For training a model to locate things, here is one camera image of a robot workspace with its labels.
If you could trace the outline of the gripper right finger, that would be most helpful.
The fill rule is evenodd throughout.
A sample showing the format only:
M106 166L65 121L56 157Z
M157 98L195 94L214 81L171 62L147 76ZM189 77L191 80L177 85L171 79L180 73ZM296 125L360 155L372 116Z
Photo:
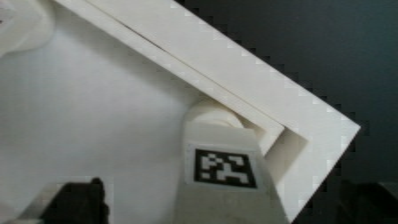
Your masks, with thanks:
M342 183L337 224L398 224L398 182Z

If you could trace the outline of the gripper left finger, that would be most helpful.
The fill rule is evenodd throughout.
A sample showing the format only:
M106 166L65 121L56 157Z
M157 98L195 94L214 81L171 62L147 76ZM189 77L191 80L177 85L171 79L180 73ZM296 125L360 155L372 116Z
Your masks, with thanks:
M90 182L51 184L20 214L20 219L38 220L38 224L111 224L109 216L106 184L100 178L93 178Z

